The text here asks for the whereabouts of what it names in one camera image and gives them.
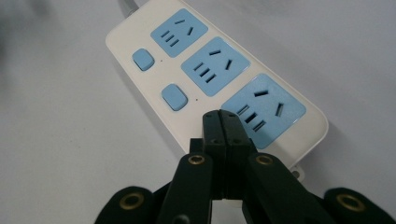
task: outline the white power strip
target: white power strip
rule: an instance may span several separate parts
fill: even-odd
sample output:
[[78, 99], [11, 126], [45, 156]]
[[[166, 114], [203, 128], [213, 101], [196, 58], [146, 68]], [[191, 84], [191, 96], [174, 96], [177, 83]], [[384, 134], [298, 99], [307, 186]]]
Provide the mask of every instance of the white power strip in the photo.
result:
[[221, 108], [289, 168], [327, 133], [319, 109], [181, 0], [148, 1], [106, 44], [186, 152]]

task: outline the metal screw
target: metal screw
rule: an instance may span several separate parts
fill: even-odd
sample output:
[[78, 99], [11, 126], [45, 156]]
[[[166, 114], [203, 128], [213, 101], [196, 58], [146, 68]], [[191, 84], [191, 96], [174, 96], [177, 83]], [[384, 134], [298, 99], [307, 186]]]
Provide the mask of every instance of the metal screw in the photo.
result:
[[274, 163], [273, 159], [268, 156], [260, 155], [256, 157], [256, 162], [258, 162], [261, 165], [271, 165]]
[[124, 210], [133, 210], [140, 207], [140, 205], [143, 204], [143, 201], [145, 201], [145, 196], [143, 196], [142, 193], [133, 192], [121, 198], [120, 207]]
[[189, 157], [189, 163], [192, 165], [199, 165], [205, 162], [205, 157], [199, 156], [199, 155], [194, 155]]
[[354, 212], [363, 212], [366, 210], [366, 206], [358, 198], [350, 194], [339, 194], [336, 197], [337, 202], [343, 205], [346, 209]]

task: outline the electrical outlet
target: electrical outlet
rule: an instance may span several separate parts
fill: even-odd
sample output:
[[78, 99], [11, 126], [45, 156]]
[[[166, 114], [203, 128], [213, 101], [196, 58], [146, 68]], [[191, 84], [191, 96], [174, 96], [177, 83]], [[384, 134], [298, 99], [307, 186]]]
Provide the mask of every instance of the electrical outlet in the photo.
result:
[[208, 96], [214, 96], [250, 66], [241, 53], [215, 37], [186, 62], [183, 71]]
[[151, 37], [172, 58], [207, 32], [207, 26], [182, 8], [151, 33]]
[[202, 116], [221, 108], [289, 168], [327, 133], [317, 107], [183, 0], [147, 1], [106, 44], [185, 152], [202, 138]]
[[260, 74], [221, 109], [234, 112], [257, 148], [268, 147], [305, 114], [305, 106], [270, 77]]

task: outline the blue outlet panel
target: blue outlet panel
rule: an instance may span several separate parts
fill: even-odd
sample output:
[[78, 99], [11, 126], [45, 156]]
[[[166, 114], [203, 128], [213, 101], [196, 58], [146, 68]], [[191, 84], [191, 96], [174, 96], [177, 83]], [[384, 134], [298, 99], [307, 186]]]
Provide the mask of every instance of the blue outlet panel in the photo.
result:
[[214, 96], [249, 66], [250, 61], [241, 53], [222, 38], [215, 37], [181, 68], [207, 96]]
[[151, 37], [172, 58], [207, 32], [207, 26], [182, 8], [151, 33]]
[[221, 109], [235, 113], [257, 148], [268, 147], [305, 114], [305, 106], [270, 77], [260, 74], [225, 102]]

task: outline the blue switch button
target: blue switch button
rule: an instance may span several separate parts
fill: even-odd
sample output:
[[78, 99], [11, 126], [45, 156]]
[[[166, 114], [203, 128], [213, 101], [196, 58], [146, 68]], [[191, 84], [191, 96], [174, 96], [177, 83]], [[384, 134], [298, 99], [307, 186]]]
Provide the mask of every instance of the blue switch button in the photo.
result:
[[170, 84], [165, 87], [165, 89], [162, 91], [162, 95], [166, 103], [168, 103], [169, 106], [175, 111], [183, 108], [188, 102], [187, 96], [175, 84]]
[[132, 58], [142, 71], [147, 71], [152, 65], [154, 65], [154, 58], [146, 49], [137, 50], [132, 55]]

